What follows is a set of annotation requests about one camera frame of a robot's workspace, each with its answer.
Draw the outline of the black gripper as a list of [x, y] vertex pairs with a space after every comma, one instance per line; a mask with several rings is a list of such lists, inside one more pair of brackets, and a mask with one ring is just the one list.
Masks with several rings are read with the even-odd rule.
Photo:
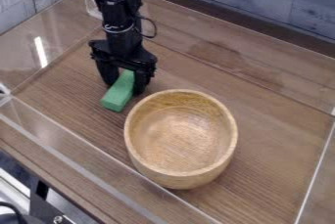
[[155, 73], [156, 58], [143, 48], [140, 25], [128, 26], [101, 24], [104, 39], [88, 41], [91, 58], [103, 82], [111, 86], [119, 78], [119, 67], [135, 72], [134, 93], [142, 94]]

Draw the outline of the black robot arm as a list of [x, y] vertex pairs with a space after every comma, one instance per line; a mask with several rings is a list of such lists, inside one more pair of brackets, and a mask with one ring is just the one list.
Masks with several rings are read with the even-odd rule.
[[91, 58], [103, 82], [111, 86], [119, 78], [119, 68], [134, 73], [134, 93], [139, 95], [155, 73], [156, 57], [143, 48], [140, 0], [93, 0], [101, 14], [104, 39], [88, 41]]

